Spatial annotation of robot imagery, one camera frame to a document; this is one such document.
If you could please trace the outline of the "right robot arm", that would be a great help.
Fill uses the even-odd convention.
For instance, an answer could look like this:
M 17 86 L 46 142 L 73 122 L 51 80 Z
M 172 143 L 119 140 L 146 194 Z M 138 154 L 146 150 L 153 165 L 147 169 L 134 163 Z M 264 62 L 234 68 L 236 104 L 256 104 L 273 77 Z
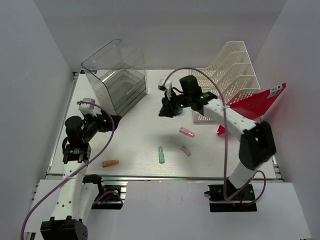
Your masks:
M 276 145 L 269 123 L 256 122 L 230 107 L 210 91 L 203 92 L 193 75 L 180 79 L 182 90 L 174 92 L 170 80 L 160 80 L 158 89 L 164 92 L 160 117 L 173 118 L 179 109 L 193 111 L 214 120 L 239 141 L 239 163 L 230 176 L 224 176 L 223 197 L 236 200 L 244 193 L 247 185 L 261 165 L 275 153 Z

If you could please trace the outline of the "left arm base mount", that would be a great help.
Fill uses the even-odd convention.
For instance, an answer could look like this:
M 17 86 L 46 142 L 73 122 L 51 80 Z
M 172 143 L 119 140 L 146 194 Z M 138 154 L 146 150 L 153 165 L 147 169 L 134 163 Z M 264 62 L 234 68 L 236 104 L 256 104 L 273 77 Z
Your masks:
M 121 196 L 122 186 L 119 184 L 105 184 L 102 176 L 97 174 L 86 175 L 83 184 L 94 184 L 98 193 L 95 195 L 92 209 L 94 210 L 120 210 L 124 198 Z

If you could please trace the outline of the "clear acrylic drawer organizer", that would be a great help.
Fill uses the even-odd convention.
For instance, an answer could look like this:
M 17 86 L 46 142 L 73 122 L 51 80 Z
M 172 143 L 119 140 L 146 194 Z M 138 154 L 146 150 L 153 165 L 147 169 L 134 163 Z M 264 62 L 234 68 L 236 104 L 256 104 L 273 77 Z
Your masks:
M 147 95 L 143 52 L 115 38 L 84 58 L 81 67 L 99 105 L 123 117 Z

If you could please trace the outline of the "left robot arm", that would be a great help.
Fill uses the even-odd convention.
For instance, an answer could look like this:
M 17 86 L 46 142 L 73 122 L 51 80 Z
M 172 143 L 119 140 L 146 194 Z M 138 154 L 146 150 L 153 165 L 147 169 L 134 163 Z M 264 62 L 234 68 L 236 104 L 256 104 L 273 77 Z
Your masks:
M 63 140 L 63 179 L 54 210 L 48 221 L 42 222 L 40 232 L 45 240 L 86 240 L 86 221 L 95 200 L 105 196 L 106 187 L 97 174 L 86 175 L 90 160 L 90 140 L 98 132 L 118 127 L 121 116 L 86 114 L 71 116 L 64 125 L 67 137 Z

